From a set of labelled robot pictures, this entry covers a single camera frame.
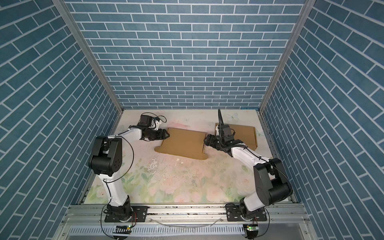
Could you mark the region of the cardboard box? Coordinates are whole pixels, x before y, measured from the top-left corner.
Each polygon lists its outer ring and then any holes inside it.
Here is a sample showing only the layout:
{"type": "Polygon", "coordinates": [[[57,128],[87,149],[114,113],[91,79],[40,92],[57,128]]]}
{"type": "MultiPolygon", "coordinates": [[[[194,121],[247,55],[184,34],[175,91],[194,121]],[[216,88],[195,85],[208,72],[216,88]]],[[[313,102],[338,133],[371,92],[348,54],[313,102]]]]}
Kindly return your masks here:
{"type": "MultiPolygon", "coordinates": [[[[218,134],[219,124],[216,124],[216,135],[218,134]]],[[[244,142],[244,145],[251,150],[256,150],[258,147],[258,141],[256,137],[256,129],[252,126],[243,126],[243,125],[229,125],[232,129],[232,133],[235,132],[235,140],[241,140],[244,142]]]]}
{"type": "Polygon", "coordinates": [[[155,147],[157,153],[202,161],[208,159],[204,153],[206,133],[177,128],[168,128],[167,131],[170,136],[155,147]]]}

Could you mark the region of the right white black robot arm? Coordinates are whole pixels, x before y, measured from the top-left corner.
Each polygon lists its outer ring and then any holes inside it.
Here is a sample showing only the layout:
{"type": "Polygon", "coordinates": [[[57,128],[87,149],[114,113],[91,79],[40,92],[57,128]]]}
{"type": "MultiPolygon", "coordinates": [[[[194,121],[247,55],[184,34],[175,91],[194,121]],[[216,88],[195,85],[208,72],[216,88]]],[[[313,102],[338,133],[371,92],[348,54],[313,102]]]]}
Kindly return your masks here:
{"type": "Polygon", "coordinates": [[[223,123],[217,126],[216,135],[204,139],[206,146],[225,152],[254,172],[256,190],[240,200],[238,209],[244,219],[256,216],[264,207],[280,202],[293,193],[292,185],[280,159],[268,159],[251,150],[243,141],[235,139],[235,131],[223,123]]]}

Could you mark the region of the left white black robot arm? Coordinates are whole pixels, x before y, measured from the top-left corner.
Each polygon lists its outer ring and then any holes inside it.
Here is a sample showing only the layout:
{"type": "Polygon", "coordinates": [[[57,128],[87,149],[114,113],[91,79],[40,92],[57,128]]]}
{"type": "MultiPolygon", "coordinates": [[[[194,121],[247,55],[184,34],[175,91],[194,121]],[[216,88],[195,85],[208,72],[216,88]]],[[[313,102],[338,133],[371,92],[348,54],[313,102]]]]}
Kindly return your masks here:
{"type": "Polygon", "coordinates": [[[136,125],[131,125],[126,131],[110,136],[98,136],[92,147],[89,168],[102,180],[108,194],[108,211],[129,215],[131,210],[130,198],[126,194],[120,174],[123,163],[123,141],[132,146],[135,141],[160,141],[170,135],[165,129],[161,129],[161,123],[166,123],[165,116],[153,113],[143,113],[136,125]]]}

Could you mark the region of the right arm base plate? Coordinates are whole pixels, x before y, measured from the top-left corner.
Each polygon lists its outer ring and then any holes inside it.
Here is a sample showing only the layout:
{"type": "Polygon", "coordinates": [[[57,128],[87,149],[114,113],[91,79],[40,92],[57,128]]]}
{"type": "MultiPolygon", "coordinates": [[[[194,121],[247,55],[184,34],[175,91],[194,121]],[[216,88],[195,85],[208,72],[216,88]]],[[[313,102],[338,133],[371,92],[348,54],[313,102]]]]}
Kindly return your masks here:
{"type": "Polygon", "coordinates": [[[258,210],[250,212],[243,204],[235,205],[233,203],[229,203],[225,205],[225,210],[228,222],[267,221],[267,216],[264,208],[260,208],[258,210]]]}

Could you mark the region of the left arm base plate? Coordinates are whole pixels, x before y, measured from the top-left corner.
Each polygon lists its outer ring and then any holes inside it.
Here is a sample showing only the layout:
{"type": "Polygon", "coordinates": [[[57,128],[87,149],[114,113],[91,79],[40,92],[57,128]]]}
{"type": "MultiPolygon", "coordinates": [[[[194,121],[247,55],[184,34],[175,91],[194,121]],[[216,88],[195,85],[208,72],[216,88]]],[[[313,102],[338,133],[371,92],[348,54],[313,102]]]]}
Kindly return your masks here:
{"type": "Polygon", "coordinates": [[[113,207],[107,205],[103,210],[106,223],[143,223],[146,220],[147,206],[113,207]]]}

